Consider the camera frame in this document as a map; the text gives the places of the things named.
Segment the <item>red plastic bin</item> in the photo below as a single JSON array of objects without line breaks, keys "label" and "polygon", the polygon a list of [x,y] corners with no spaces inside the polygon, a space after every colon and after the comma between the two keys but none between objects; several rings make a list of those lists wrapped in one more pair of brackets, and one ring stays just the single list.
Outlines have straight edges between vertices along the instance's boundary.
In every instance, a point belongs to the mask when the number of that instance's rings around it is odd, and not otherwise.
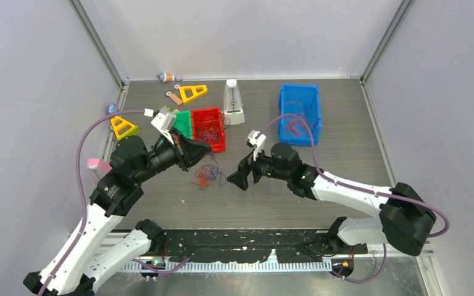
[{"label": "red plastic bin", "polygon": [[212,152],[227,149],[222,113],[219,107],[194,109],[191,111],[193,139],[208,143]]}]

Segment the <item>green plastic bin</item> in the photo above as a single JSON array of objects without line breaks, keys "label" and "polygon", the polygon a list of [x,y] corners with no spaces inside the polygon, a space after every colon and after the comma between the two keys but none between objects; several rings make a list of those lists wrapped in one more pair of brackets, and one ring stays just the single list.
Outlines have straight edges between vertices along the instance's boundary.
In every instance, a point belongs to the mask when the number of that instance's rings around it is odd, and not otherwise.
[{"label": "green plastic bin", "polygon": [[185,110],[176,112],[176,119],[173,123],[173,127],[182,133],[182,135],[188,139],[193,139],[193,124],[191,111]]}]

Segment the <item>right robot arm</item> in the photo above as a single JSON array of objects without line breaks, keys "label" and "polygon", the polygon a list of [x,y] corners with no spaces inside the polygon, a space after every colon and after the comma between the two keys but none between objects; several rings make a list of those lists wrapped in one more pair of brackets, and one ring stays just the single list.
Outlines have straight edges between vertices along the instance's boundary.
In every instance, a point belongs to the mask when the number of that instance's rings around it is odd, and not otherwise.
[{"label": "right robot arm", "polygon": [[279,179],[298,197],[333,202],[368,214],[368,218],[339,217],[334,221],[327,242],[336,253],[366,243],[389,244],[406,255],[417,256],[436,222],[433,210],[424,207],[423,199],[410,185],[379,187],[339,178],[304,163],[284,142],[275,144],[270,155],[253,150],[227,180],[245,191],[249,175],[254,183],[263,177]]}]

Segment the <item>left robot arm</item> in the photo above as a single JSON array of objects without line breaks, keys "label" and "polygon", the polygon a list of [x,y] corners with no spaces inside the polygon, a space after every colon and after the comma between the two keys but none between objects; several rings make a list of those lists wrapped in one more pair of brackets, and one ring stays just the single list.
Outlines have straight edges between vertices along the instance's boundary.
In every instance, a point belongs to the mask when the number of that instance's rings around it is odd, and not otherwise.
[{"label": "left robot arm", "polygon": [[83,218],[50,264],[28,273],[24,286],[36,295],[94,295],[116,272],[133,259],[163,251],[164,230],[142,220],[124,238],[100,256],[103,240],[143,196],[142,183],[176,165],[183,171],[212,152],[209,144],[184,137],[177,129],[172,138],[160,136],[147,150],[139,136],[122,139],[111,156],[110,171],[97,183]]}]

